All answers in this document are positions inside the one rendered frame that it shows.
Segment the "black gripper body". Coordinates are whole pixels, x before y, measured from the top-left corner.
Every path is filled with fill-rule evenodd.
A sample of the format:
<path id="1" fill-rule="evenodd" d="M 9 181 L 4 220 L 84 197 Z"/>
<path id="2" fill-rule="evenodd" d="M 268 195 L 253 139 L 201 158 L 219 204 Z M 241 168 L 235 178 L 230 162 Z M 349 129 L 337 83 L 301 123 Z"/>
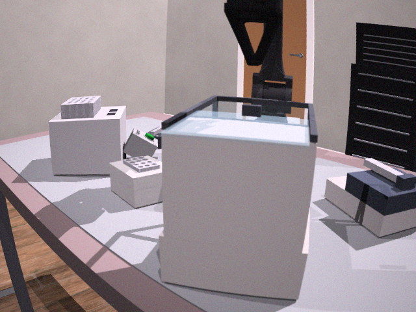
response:
<path id="1" fill-rule="evenodd" d="M 282 0 L 227 0 L 224 7 L 269 8 L 282 11 Z"/>

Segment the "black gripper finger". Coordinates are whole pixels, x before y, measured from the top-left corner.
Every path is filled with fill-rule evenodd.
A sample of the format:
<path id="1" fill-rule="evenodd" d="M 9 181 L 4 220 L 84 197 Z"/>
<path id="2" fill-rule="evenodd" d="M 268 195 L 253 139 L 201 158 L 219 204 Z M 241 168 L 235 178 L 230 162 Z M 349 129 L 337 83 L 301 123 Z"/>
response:
<path id="1" fill-rule="evenodd" d="M 270 47 L 270 45 L 271 45 L 271 43 L 272 43 L 272 40 L 273 40 L 273 38 L 274 38 L 274 36 L 275 36 L 275 34 L 276 34 L 276 31 L 277 31 L 277 29 L 278 29 L 278 27 L 279 27 L 279 25 L 280 25 L 280 23 L 281 23 L 281 21 L 282 21 L 282 18 L 283 18 L 283 14 L 281 14 L 281 16 L 280 16 L 280 18 L 279 18 L 279 20 L 278 20 L 278 23 L 277 23 L 277 25 L 276 25 L 276 28 L 275 28 L 275 30 L 274 30 L 274 32 L 273 32 L 273 35 L 272 35 L 272 37 L 271 37 L 271 40 L 270 40 L 270 42 L 269 42 L 269 44 L 268 44 L 268 47 L 267 47 L 267 49 L 266 49 L 266 51 L 265 51 L 265 54 L 264 54 L 264 56 L 263 56 L 263 59 L 262 59 L 262 61 L 261 61 L 261 64 L 260 64 L 260 65 L 262 65 L 262 63 L 263 63 L 263 61 L 264 61 L 264 58 L 265 58 L 265 56 L 266 56 L 266 54 L 267 54 L 267 51 L 268 51 L 268 49 L 269 49 L 269 47 Z M 243 32 L 244 32 L 244 35 L 245 35 L 246 39 L 247 39 L 248 45 L 249 45 L 249 47 L 250 47 L 250 50 L 251 50 L 252 54 L 255 54 L 255 53 L 254 53 L 254 49 L 253 49 L 252 44 L 251 44 L 251 41 L 250 41 L 250 38 L 249 38 L 249 36 L 248 36 L 247 30 L 246 30 L 246 27 L 245 27 L 245 25 L 244 25 L 245 23 L 249 23 L 249 22 L 254 22 L 254 23 L 267 23 L 267 21 L 263 21 L 263 20 L 250 20 L 250 19 L 242 19 L 242 20 L 239 20 L 240 26 L 242 27 L 242 30 L 243 30 Z"/>
<path id="2" fill-rule="evenodd" d="M 224 7 L 224 12 L 237 38 L 247 65 L 259 66 L 281 16 L 281 10 L 250 7 Z M 267 25 L 255 54 L 252 54 L 250 51 L 249 45 L 242 31 L 239 23 L 239 20 L 241 19 L 267 21 Z"/>

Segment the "light grey bench mat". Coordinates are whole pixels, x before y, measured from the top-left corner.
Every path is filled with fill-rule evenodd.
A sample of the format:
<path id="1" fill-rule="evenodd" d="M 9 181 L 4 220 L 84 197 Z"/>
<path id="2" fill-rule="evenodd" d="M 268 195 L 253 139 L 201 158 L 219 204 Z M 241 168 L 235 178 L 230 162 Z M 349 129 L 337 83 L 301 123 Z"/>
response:
<path id="1" fill-rule="evenodd" d="M 316 158 L 295 300 L 161 281 L 162 201 L 134 208 L 111 190 L 110 174 L 53 175 L 49 135 L 0 145 L 0 158 L 90 236 L 204 312 L 416 312 L 416 226 L 379 237 L 324 197 L 327 178 L 364 169 Z"/>

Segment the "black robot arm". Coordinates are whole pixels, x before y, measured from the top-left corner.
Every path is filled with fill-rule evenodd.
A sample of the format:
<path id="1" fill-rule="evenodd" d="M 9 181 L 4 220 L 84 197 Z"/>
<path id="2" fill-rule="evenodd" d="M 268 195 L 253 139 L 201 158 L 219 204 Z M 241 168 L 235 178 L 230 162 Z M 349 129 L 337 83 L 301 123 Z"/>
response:
<path id="1" fill-rule="evenodd" d="M 283 69 L 283 18 L 267 51 L 259 73 L 253 73 L 252 98 L 292 101 L 293 77 Z M 270 83 L 279 81 L 283 83 Z"/>

